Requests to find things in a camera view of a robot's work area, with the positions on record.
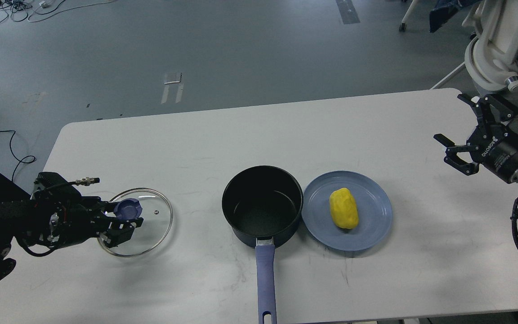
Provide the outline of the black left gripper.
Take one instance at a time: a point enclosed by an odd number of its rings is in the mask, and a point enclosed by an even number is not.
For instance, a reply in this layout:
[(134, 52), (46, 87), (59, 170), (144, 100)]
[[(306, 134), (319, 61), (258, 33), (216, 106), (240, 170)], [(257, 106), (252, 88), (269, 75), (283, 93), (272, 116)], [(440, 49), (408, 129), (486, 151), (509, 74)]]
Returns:
[(99, 237), (99, 244), (115, 248), (131, 240), (135, 229), (144, 222), (144, 218), (119, 220), (114, 213), (117, 205), (117, 202), (99, 198), (69, 201), (58, 207), (54, 214), (43, 218), (34, 233), (35, 244), (61, 249)]

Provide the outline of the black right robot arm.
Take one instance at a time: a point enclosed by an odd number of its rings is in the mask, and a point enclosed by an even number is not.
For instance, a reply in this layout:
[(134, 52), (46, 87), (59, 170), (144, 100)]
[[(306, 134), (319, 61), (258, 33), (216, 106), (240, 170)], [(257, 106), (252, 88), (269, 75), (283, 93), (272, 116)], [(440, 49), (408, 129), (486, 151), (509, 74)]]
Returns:
[[(471, 108), (477, 124), (464, 145), (434, 135), (445, 148), (444, 162), (464, 175), (474, 175), (483, 166), (505, 183), (518, 183), (518, 133), (509, 127), (518, 117), (518, 107), (498, 94), (476, 101), (459, 94), (458, 99)], [(518, 251), (518, 197), (510, 213), (510, 227)]]

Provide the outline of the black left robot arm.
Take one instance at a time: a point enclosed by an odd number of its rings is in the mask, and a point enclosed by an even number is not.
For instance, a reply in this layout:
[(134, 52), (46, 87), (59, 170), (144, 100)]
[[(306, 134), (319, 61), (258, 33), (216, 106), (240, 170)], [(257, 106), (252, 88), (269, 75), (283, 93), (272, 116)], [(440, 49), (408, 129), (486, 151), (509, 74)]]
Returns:
[(68, 182), (56, 172), (41, 172), (30, 197), (0, 199), (0, 281), (17, 263), (8, 257), (13, 239), (34, 257), (48, 256), (91, 238), (101, 239), (108, 248), (131, 240), (144, 222), (142, 206), (135, 198), (109, 202), (83, 196), (77, 189), (95, 183), (99, 178)]

